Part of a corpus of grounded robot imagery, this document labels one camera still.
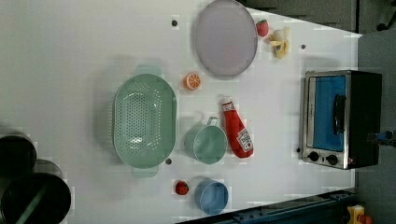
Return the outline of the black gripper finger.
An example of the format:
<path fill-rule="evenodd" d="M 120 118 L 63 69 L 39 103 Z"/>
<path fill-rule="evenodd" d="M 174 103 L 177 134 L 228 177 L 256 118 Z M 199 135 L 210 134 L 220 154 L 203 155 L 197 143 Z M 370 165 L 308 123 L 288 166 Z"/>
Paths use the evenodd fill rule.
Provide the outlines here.
<path fill-rule="evenodd" d="M 377 145 L 395 145 L 396 134 L 394 131 L 385 131 L 382 133 L 369 133 L 367 141 Z"/>

